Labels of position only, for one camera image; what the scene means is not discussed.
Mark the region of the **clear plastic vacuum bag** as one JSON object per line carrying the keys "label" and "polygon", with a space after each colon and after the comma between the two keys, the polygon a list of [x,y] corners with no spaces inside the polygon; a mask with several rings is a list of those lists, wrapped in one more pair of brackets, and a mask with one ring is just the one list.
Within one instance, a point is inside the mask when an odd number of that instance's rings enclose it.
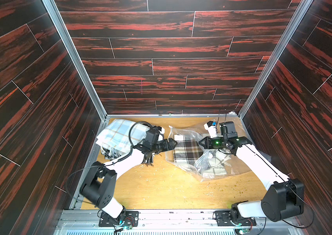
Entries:
{"label": "clear plastic vacuum bag", "polygon": [[253,171],[262,181],[271,176],[269,158],[256,150],[231,119],[213,119],[190,127],[170,127],[176,147],[166,160],[200,181]]}

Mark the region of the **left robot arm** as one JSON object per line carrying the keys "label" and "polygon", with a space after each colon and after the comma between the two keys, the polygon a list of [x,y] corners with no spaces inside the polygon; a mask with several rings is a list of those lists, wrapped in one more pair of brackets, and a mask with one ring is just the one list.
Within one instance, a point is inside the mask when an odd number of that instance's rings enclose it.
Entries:
{"label": "left robot arm", "polygon": [[160,126],[153,126],[145,121],[136,122],[135,125],[137,124],[149,127],[145,138],[135,145],[131,139],[134,129],[132,126],[128,133],[130,151],[104,164],[93,163],[79,190],[103,214],[108,215],[115,225],[124,223],[126,213],[126,208],[114,198],[117,179],[133,167],[146,163],[153,155],[174,150],[177,146],[177,141],[172,138],[159,140],[159,136],[163,135]]}

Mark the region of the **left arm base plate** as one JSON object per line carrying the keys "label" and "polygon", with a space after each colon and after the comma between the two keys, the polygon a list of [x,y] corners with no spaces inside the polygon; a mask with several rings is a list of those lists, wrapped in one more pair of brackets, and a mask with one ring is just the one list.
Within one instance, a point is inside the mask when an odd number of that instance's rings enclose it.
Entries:
{"label": "left arm base plate", "polygon": [[121,227],[131,229],[137,227],[139,222],[138,211],[125,211],[122,212],[117,218],[111,217],[106,212],[102,212],[99,217],[99,227]]}

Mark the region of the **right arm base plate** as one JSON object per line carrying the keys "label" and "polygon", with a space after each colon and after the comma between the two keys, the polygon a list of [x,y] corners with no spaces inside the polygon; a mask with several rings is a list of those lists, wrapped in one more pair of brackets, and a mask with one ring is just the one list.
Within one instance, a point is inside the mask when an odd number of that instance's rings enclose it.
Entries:
{"label": "right arm base plate", "polygon": [[247,226],[253,227],[257,223],[253,217],[245,218],[240,215],[236,210],[234,211],[215,211],[213,219],[220,226]]}

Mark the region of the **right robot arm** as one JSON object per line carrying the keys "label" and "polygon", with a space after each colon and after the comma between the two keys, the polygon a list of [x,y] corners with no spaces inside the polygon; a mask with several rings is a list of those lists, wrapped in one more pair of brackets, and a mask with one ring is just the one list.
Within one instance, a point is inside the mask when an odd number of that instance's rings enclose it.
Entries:
{"label": "right robot arm", "polygon": [[242,160],[260,179],[266,194],[260,201],[234,203],[230,221],[243,225],[253,217],[263,217],[277,222],[304,212],[304,184],[291,179],[273,166],[246,137],[237,135],[232,121],[204,124],[209,136],[199,141],[204,149],[227,150]]}

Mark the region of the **black white smiley scarf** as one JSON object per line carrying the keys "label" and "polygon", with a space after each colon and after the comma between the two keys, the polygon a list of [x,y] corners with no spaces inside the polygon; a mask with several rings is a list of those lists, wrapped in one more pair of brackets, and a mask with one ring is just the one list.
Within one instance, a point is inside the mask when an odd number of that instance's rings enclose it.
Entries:
{"label": "black white smiley scarf", "polygon": [[127,153],[120,152],[115,149],[106,149],[104,147],[100,147],[100,151],[97,157],[97,160],[101,163],[112,161],[114,159],[120,158],[122,156],[125,156]]}

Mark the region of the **brown cream checked scarf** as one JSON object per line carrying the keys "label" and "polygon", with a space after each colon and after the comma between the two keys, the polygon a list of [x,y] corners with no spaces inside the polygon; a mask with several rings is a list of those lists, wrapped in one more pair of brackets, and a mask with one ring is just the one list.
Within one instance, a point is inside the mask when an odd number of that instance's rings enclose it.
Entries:
{"label": "brown cream checked scarf", "polygon": [[228,175],[224,162],[226,154],[215,149],[203,150],[198,142],[187,136],[174,135],[177,146],[173,152],[174,163],[185,171],[201,176],[204,179],[214,179]]}

